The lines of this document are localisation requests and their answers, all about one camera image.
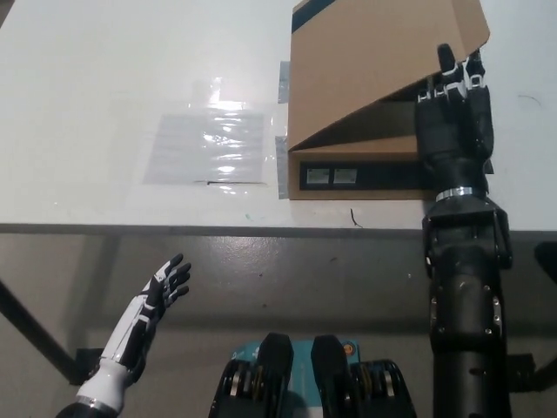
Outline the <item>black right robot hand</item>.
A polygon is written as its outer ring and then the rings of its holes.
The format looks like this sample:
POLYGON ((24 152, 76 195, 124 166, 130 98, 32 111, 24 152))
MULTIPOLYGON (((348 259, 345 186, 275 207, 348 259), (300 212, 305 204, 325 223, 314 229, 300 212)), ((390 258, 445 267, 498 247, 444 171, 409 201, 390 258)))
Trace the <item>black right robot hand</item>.
POLYGON ((420 89, 414 108, 419 159, 434 191, 488 194, 494 148, 491 95, 478 50, 461 62, 449 44, 437 47, 440 72, 420 89))

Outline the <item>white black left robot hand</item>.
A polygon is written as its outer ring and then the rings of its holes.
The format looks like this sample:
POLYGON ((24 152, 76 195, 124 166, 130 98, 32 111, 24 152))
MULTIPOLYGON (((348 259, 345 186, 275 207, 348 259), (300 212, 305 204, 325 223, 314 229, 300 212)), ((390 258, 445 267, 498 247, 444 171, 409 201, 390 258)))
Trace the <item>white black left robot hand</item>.
POLYGON ((141 377, 158 323, 178 298, 189 292, 191 263, 179 253, 166 261, 135 295, 117 325, 91 377, 77 391, 80 406, 117 417, 126 390, 141 377))

